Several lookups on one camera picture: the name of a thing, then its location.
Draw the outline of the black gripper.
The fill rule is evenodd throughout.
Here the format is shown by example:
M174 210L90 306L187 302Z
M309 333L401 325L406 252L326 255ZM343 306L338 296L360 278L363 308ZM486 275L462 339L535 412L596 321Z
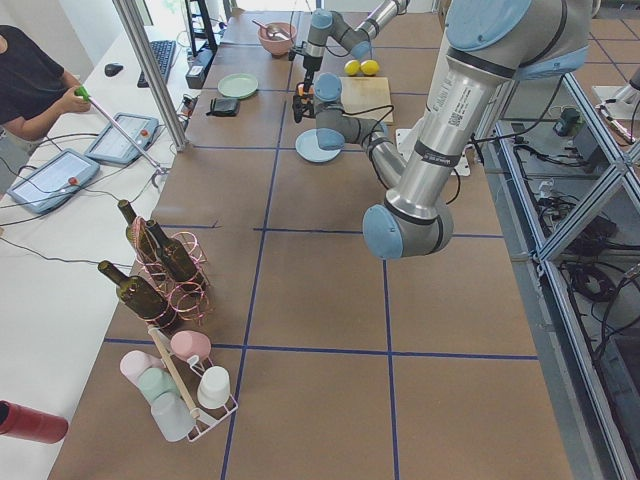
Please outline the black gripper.
M302 92L308 94L313 84L315 74L320 70L323 61L323 47L311 42L302 42L290 48L288 59L293 61L296 56L303 58L305 76Z
M304 118L314 119L314 94L295 93L292 100L292 110L295 123L301 123Z

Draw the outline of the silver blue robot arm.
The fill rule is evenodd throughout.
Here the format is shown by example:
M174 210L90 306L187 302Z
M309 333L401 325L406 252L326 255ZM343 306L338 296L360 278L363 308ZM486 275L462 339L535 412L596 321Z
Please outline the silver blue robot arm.
M362 60L371 52L371 43L381 30L396 16L404 15L409 4L406 0L383 1L357 27L351 27L337 11L316 9L311 15L306 40L294 45L289 53L290 61L296 55L303 57L305 76L302 92L310 92L314 76L321 69L329 39L335 40L355 59Z
M592 18L588 1L452 2L440 49L446 73L411 153L403 156L380 121L345 113L341 81L322 72L321 64L329 40L364 57L381 29L406 10L404 1L386 1L351 27L338 12L318 9L307 39L293 49L305 70L295 118L315 120L324 150L361 146L386 186L383 202L370 207L362 223L367 247L382 259L428 255L447 245L453 220L441 192L496 89L513 79L578 69L587 57Z

